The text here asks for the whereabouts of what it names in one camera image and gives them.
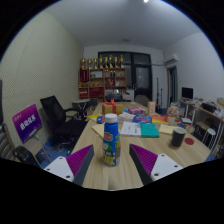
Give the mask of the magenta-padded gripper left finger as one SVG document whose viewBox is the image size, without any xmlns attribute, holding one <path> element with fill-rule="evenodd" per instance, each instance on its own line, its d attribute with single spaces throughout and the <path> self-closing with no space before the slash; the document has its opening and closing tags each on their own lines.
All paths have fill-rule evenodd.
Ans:
<svg viewBox="0 0 224 224">
<path fill-rule="evenodd" d="M 45 171 L 81 186 L 93 156 L 94 146 L 89 145 L 68 157 L 57 157 Z"/>
</svg>

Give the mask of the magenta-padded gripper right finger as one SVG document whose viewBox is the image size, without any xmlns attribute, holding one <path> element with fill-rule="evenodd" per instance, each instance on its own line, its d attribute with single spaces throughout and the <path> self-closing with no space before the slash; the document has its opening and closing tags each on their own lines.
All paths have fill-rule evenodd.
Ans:
<svg viewBox="0 0 224 224">
<path fill-rule="evenodd" d="M 150 184 L 182 169 L 182 166 L 168 155 L 157 155 L 134 144 L 129 145 L 129 154 L 143 185 Z"/>
</svg>

